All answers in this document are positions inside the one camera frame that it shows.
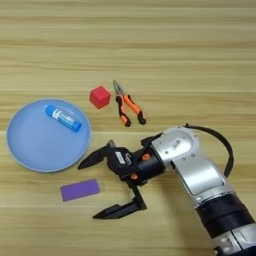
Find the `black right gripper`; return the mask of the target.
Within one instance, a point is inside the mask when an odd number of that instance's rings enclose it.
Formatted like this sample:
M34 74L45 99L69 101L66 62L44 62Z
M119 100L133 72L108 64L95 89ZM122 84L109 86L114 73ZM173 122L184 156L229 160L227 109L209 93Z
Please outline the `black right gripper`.
M149 179L164 172L164 165L155 155L152 142L161 134L150 136L141 141L142 148L130 152L125 147L114 147L114 142L108 142L105 146L92 152L78 166L84 169L103 161L107 153L107 166L120 180L129 186L142 186ZM125 205L115 204L93 216L94 219L120 219L134 212L146 210L147 206L137 187L133 187L134 198Z

